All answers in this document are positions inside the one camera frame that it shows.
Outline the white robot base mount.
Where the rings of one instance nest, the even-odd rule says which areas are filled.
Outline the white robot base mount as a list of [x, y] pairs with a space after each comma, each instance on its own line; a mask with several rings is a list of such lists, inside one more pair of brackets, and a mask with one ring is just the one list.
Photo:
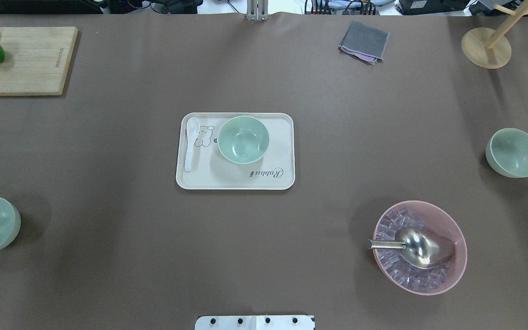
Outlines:
[[195, 330], [314, 330], [312, 315], [223, 315], [202, 316]]

